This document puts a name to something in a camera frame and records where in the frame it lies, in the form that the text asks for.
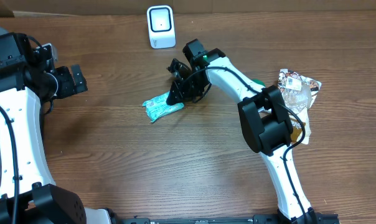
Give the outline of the teal snack packet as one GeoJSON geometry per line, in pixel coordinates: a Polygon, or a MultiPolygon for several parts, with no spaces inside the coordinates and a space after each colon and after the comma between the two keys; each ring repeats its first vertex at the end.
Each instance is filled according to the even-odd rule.
{"type": "Polygon", "coordinates": [[[183,103],[168,105],[166,103],[168,96],[169,92],[166,92],[162,95],[156,96],[150,100],[143,102],[142,107],[146,108],[146,114],[152,123],[163,116],[167,116],[173,112],[183,109],[183,103]]]}

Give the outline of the green lid jar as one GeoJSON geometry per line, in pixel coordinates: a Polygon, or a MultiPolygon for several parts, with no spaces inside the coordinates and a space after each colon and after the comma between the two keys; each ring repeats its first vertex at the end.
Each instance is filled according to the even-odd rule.
{"type": "Polygon", "coordinates": [[[255,83],[257,83],[257,84],[259,84],[259,85],[261,85],[262,88],[266,87],[265,84],[261,80],[252,80],[252,81],[255,82],[255,83]]]}

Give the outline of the beige brown food pouch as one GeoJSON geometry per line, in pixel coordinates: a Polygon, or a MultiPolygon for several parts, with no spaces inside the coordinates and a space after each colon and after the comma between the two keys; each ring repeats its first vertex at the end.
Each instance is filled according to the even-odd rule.
{"type": "Polygon", "coordinates": [[[291,109],[303,122],[305,137],[302,144],[309,143],[311,129],[308,111],[312,107],[322,83],[297,72],[281,69],[278,77],[278,88],[282,94],[285,105],[291,109]]]}

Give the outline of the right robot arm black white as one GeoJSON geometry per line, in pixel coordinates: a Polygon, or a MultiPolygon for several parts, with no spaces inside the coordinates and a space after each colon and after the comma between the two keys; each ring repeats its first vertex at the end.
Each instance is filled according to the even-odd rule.
{"type": "Polygon", "coordinates": [[[168,105],[200,101],[216,86],[236,102],[244,140],[258,153],[270,175],[278,200],[279,223],[317,223],[317,216],[301,187],[293,162],[295,113],[277,86],[263,87],[237,68],[220,50],[207,51],[199,40],[186,44],[184,64],[173,59],[167,70],[174,76],[168,105]]]}

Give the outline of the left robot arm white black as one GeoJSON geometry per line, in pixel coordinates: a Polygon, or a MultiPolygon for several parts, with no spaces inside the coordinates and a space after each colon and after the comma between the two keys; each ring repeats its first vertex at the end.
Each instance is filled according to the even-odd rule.
{"type": "Polygon", "coordinates": [[[0,35],[0,223],[116,223],[111,210],[85,207],[49,171],[42,105],[88,89],[78,65],[57,67],[57,59],[50,43],[0,35]]]}

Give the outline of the white barcode scanner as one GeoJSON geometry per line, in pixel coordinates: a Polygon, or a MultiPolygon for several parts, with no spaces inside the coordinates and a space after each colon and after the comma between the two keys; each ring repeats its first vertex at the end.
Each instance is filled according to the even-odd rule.
{"type": "Polygon", "coordinates": [[[151,6],[147,12],[150,45],[166,49],[176,45],[173,10],[168,5],[151,6]]]}

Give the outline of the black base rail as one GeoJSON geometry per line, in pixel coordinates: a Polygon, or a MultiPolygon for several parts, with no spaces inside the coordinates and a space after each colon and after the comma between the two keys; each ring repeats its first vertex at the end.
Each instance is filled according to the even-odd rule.
{"type": "Polygon", "coordinates": [[[280,211],[277,214],[262,214],[252,217],[223,217],[223,218],[175,218],[175,219],[149,219],[119,218],[117,214],[106,209],[110,214],[111,223],[119,224],[283,224],[283,223],[312,223],[312,224],[340,224],[337,214],[322,214],[313,209],[308,211],[307,221],[303,217],[288,219],[280,211]]]}

